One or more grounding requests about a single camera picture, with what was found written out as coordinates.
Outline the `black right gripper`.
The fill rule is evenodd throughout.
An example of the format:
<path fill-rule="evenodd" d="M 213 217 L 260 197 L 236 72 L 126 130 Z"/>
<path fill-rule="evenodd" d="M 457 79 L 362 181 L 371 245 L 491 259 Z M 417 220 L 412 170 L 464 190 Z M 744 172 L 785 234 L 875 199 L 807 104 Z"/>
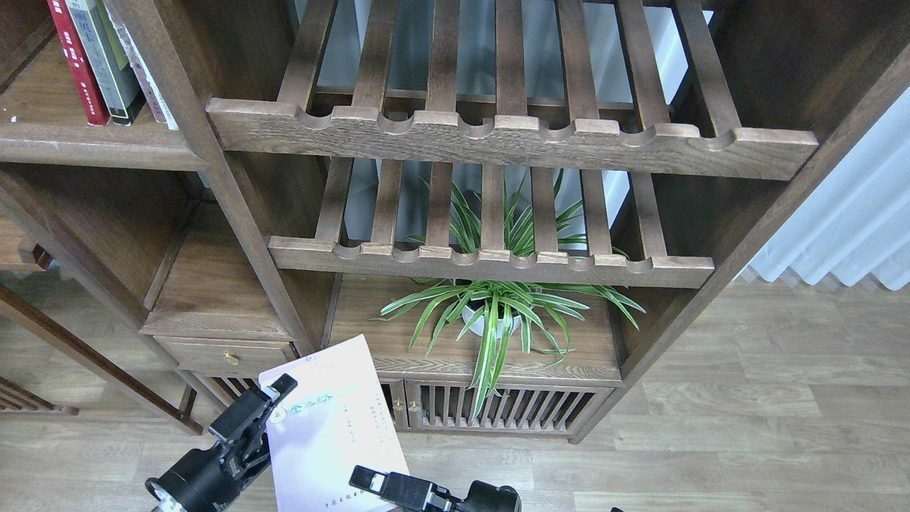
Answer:
<path fill-rule="evenodd" d="M 354 466 L 350 486 L 382 493 L 382 499 L 403 511 L 520 511 L 519 493 L 510 486 L 494 486 L 475 480 L 466 498 L 452 495 L 448 489 L 409 474 L 386 474 L 366 466 Z"/>

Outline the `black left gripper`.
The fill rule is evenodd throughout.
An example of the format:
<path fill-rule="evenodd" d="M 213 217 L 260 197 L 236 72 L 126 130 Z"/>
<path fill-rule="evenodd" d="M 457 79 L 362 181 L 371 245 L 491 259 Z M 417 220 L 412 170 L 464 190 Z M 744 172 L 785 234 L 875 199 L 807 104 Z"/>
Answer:
<path fill-rule="evenodd" d="M 270 464 L 264 433 L 267 420 L 298 386 L 291 375 L 269 384 L 269 391 L 250 389 L 209 427 L 217 441 L 208 450 L 192 449 L 145 487 L 159 511 L 224 511 Z"/>

